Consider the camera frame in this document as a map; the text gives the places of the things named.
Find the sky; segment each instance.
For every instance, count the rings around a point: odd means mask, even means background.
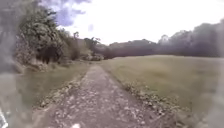
[[[47,5],[58,12],[59,28],[104,44],[157,42],[164,34],[224,18],[224,0],[61,0]]]

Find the tree line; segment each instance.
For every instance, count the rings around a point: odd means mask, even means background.
[[[171,37],[163,35],[158,42],[146,39],[112,43],[99,51],[105,58],[144,55],[178,55],[223,57],[224,20],[217,24],[203,23],[192,31],[181,30]]]

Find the white sky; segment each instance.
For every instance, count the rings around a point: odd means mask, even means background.
[[[72,7],[86,14],[78,15],[65,29],[79,31],[81,38],[98,37],[104,44],[136,39],[157,42],[163,34],[171,36],[224,18],[221,0],[92,0]]]

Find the gravel path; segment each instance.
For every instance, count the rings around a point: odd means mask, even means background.
[[[44,121],[46,128],[173,128],[172,121],[160,117],[121,89],[101,67],[92,66],[79,90],[64,97]]]

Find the green grass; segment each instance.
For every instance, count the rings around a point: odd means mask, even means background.
[[[103,61],[125,88],[154,94],[190,115],[203,117],[212,104],[223,59],[144,56]]]
[[[65,82],[85,75],[89,64],[75,62],[68,68],[57,67],[47,72],[27,72],[16,77],[17,88],[27,107],[37,107],[52,91],[62,88]]]

